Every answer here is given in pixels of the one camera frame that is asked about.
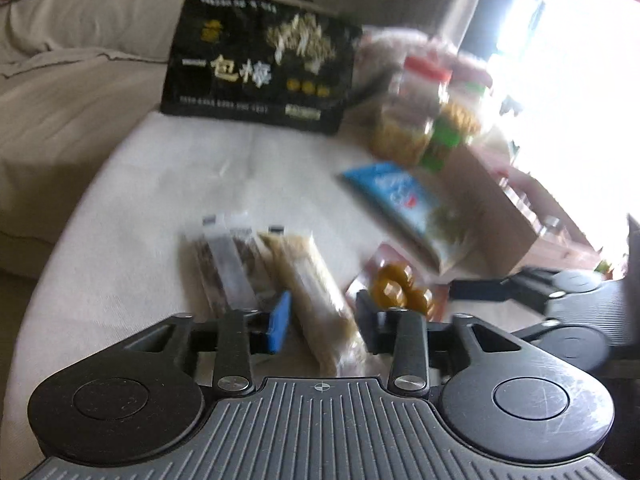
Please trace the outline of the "red lid clear jar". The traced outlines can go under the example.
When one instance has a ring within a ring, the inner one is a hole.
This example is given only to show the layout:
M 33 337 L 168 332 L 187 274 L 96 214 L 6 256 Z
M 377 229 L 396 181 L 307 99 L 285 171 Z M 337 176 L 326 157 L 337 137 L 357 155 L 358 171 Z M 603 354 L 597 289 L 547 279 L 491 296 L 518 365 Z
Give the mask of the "red lid clear jar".
M 382 97 L 370 149 L 379 159 L 416 166 L 431 140 L 431 128 L 449 100 L 452 71 L 431 58 L 408 55 Z

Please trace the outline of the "white tablecloth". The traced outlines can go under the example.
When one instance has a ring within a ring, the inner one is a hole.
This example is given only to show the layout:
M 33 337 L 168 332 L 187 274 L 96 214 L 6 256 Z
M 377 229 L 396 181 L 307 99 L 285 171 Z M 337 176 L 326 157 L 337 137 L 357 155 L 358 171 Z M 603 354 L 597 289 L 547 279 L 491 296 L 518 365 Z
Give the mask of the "white tablecloth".
M 207 216 L 311 235 L 340 286 L 385 242 L 437 278 L 428 252 L 343 181 L 371 160 L 355 127 L 322 136 L 146 116 L 82 196 L 26 308 L 3 402 L 2 477 L 41 462 L 27 403 L 44 378 L 169 315 L 208 315 L 188 242 Z

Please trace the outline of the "pink cardboard box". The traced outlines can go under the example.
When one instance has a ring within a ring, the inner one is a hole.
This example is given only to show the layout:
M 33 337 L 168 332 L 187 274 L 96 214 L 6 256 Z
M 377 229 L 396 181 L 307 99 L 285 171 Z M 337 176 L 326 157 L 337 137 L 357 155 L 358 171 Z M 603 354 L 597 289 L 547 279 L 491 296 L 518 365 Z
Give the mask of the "pink cardboard box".
M 489 272 L 523 266 L 592 270 L 599 253 L 533 177 L 491 151 L 460 145 L 439 179 L 476 235 Z

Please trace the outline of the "pink floral blanket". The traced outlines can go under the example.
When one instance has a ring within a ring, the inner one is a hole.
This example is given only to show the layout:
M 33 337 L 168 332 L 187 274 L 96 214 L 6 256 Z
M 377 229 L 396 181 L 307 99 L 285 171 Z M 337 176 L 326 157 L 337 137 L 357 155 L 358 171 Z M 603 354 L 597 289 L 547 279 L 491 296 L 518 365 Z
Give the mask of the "pink floral blanket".
M 366 27 L 356 47 L 350 97 L 440 104 L 453 94 L 482 98 L 493 86 L 486 63 L 448 40 L 412 28 Z

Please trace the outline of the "yellow chestnuts vacuum pack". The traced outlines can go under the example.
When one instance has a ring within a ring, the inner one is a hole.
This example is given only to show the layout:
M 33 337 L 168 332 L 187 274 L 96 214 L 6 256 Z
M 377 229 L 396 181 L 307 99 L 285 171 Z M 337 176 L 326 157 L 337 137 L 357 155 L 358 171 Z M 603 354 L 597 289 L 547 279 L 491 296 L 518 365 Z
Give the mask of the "yellow chestnuts vacuum pack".
M 352 308 L 360 292 L 367 292 L 378 310 L 413 310 L 430 322 L 440 322 L 448 286 L 434 282 L 402 252 L 382 243 L 346 287 L 346 300 Z

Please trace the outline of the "blue snack bag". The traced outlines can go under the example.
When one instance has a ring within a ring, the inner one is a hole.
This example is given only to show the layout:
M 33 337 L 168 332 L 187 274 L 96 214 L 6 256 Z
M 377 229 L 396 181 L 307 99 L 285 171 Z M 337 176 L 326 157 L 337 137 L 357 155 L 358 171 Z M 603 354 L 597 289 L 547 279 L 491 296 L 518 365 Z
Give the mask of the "blue snack bag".
M 460 263 L 474 237 L 462 215 L 417 177 L 393 162 L 377 162 L 342 178 L 432 257 L 439 274 Z

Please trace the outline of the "grey sofa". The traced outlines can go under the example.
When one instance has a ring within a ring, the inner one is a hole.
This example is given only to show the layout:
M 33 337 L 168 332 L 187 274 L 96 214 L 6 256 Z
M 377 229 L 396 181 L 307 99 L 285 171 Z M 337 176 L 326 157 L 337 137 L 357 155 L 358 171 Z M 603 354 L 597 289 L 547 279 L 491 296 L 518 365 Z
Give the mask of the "grey sofa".
M 183 1 L 2 6 L 2 270 L 40 277 L 93 177 L 157 107 Z

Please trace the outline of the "beige cracker bar packet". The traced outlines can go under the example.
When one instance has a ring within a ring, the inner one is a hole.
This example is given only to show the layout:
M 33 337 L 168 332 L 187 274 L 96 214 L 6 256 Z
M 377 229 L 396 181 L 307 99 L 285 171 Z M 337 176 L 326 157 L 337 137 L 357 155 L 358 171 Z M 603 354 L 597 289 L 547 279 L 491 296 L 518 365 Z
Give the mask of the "beige cracker bar packet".
M 260 232 L 273 270 L 292 296 L 293 312 L 320 372 L 329 377 L 368 371 L 366 344 L 352 308 L 311 235 Z

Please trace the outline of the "dark bar clear packet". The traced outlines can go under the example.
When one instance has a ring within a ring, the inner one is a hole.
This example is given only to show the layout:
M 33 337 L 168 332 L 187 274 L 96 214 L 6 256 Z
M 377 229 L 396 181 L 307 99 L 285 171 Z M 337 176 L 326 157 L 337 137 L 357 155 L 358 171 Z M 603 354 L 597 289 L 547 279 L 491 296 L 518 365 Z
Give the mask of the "dark bar clear packet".
M 246 212 L 210 214 L 186 231 L 209 305 L 221 318 L 230 310 L 268 312 L 277 298 Z

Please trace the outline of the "black plum snack bag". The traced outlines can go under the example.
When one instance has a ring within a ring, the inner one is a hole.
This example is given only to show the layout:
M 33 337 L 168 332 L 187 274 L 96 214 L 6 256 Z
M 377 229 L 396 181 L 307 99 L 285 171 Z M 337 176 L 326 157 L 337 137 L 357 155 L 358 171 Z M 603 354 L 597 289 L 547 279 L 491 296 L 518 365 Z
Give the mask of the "black plum snack bag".
M 299 1 L 184 0 L 160 111 L 337 133 L 361 35 Z

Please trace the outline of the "green lid bean jar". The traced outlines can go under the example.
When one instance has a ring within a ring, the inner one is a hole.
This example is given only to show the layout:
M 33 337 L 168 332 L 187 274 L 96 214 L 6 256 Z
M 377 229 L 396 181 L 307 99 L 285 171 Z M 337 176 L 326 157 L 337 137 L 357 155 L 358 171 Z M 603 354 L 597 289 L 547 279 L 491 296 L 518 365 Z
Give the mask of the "green lid bean jar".
M 473 81 L 455 82 L 448 88 L 448 102 L 440 108 L 431 128 L 431 139 L 421 159 L 428 170 L 442 170 L 449 155 L 483 129 L 489 88 Z

